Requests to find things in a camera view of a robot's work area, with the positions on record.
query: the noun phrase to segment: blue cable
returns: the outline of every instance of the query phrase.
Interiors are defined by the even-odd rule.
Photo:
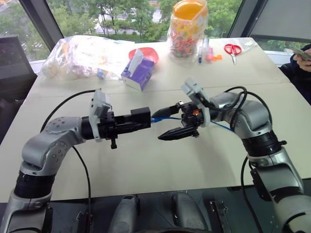
[[[167,120],[167,119],[181,120],[181,118],[177,118],[177,117],[158,117],[158,118],[151,118],[151,123],[157,123],[157,122],[159,122],[159,121],[161,121],[161,120]],[[225,126],[225,125],[219,124],[219,123],[217,123],[217,122],[215,122],[215,121],[212,121],[212,120],[211,120],[210,122],[212,122],[213,124],[218,125],[218,126],[220,126],[220,127],[223,127],[223,128],[225,128],[226,130],[229,130],[229,131],[231,131],[231,132],[234,132],[233,130],[231,130],[229,127],[227,127],[227,126]]]

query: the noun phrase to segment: red scissors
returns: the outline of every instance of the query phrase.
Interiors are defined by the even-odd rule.
[[[226,53],[231,55],[233,64],[236,64],[237,62],[236,55],[239,55],[242,52],[241,47],[238,45],[227,44],[225,45],[224,49]]]

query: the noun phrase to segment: white table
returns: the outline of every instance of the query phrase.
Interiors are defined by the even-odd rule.
[[[154,48],[161,47],[159,43],[150,45]],[[228,66],[227,73],[240,73],[241,77],[228,79],[221,76],[218,79],[204,79],[197,75],[197,66],[191,68],[192,72],[188,70],[188,74],[202,86],[212,86],[205,88],[209,96],[217,95],[238,84],[260,95],[272,112],[274,131],[279,140],[288,142],[285,147],[300,176],[309,178],[311,158],[306,154],[309,154],[310,150],[311,108],[287,78],[273,67],[273,63],[259,47],[245,55],[251,55],[253,52],[261,61],[257,61],[259,67],[256,67],[255,62],[244,61],[250,64],[253,72],[261,72],[261,76],[253,74],[253,79],[248,77],[251,72],[244,70],[246,65],[242,63],[242,55],[240,59],[237,58],[238,63],[235,67],[229,66],[232,63],[231,58],[229,61],[224,59],[199,67],[202,69],[200,74],[204,73],[203,69],[206,73],[214,70],[211,76],[216,76],[218,72],[213,67],[220,66],[223,62]],[[107,89],[109,84],[106,82],[104,90],[111,93],[115,114],[128,114],[130,109],[144,106],[149,106],[154,113],[160,108],[175,104],[178,100],[188,101],[187,96],[180,90],[186,75],[180,78],[180,73],[171,70],[167,73],[171,74],[171,79],[178,82],[178,85],[168,81],[168,88],[158,74],[152,77],[152,82],[147,86],[149,90],[144,92],[138,92],[122,83],[111,84],[113,90]],[[229,85],[224,85],[222,78],[227,79]],[[0,202],[7,202],[9,193],[15,186],[23,145],[39,132],[46,116],[66,96],[99,87],[100,82],[102,81],[85,79],[55,83],[38,77],[0,146]],[[85,94],[72,99],[59,109],[54,117],[87,116],[91,97],[91,94]],[[246,151],[236,135],[219,126],[210,125],[208,128],[199,128],[199,138],[188,137],[177,141],[157,139],[160,134],[178,126],[179,121],[166,120],[153,124],[150,129],[122,134],[117,139],[118,148],[115,150],[111,150],[110,142],[106,141],[87,141],[77,146],[89,169],[92,196],[240,185],[240,170]],[[248,172],[245,173],[245,183],[251,184],[251,176]],[[83,167],[74,151],[70,150],[57,173],[52,199],[86,197],[87,186]]]

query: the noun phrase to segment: purple tissue box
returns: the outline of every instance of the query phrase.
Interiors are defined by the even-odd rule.
[[[123,82],[126,85],[142,91],[152,76],[152,73],[155,69],[155,63],[147,58],[143,58],[131,77],[130,71],[127,70],[130,66],[130,63],[131,62],[127,64],[126,68],[121,74]]]

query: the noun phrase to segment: white tissue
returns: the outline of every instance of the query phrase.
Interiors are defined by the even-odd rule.
[[[143,58],[144,58],[144,54],[142,53],[142,51],[140,51],[140,49],[137,49],[134,54],[134,57],[131,60],[131,64],[128,68],[128,71],[131,73],[131,76],[134,74],[134,71],[139,66],[139,64],[142,62]]]

